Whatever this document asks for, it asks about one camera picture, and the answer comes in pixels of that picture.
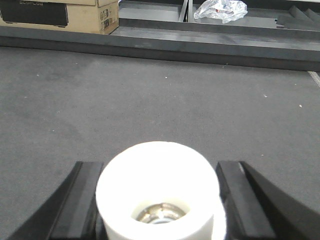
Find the plastic bag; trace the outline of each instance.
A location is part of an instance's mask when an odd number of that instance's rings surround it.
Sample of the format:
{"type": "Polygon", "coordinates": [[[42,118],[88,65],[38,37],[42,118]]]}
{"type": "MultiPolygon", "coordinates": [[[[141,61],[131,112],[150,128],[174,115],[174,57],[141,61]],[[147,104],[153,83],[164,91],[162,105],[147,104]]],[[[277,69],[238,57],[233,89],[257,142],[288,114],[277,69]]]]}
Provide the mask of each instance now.
{"type": "Polygon", "coordinates": [[[222,19],[226,24],[243,18],[247,13],[247,5],[239,0],[207,0],[195,11],[194,18],[222,19]]]}

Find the white plastic cup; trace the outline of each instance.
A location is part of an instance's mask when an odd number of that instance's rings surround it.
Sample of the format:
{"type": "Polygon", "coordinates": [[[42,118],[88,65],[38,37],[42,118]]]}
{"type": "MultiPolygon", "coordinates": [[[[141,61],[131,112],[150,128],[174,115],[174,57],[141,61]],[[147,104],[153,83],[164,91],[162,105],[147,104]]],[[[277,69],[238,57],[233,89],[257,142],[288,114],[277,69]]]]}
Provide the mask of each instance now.
{"type": "Polygon", "coordinates": [[[146,142],[117,155],[103,170],[96,203],[109,240],[223,240],[226,215],[217,175],[195,150],[174,142],[146,142]],[[186,215],[163,224],[135,218],[168,203],[186,215]]]}

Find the white cable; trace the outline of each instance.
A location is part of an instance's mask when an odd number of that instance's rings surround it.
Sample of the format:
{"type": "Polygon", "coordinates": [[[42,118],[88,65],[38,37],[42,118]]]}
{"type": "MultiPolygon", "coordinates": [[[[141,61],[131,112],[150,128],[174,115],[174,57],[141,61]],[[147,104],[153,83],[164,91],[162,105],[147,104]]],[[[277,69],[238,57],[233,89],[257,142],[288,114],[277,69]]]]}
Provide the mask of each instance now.
{"type": "Polygon", "coordinates": [[[308,71],[308,73],[313,78],[313,80],[318,85],[318,87],[320,88],[320,76],[318,75],[318,73],[316,73],[315,71],[308,71]]]}

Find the gray platform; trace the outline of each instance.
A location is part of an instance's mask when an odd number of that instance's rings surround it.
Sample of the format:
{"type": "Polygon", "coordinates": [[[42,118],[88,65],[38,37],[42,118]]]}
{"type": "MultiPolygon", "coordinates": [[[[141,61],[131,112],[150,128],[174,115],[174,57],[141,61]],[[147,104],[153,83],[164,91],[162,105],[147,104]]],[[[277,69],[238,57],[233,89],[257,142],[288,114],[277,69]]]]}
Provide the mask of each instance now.
{"type": "Polygon", "coordinates": [[[320,213],[320,88],[305,71],[9,47],[0,56],[1,239],[75,161],[108,163],[155,140],[213,166],[247,161],[320,213]]]}

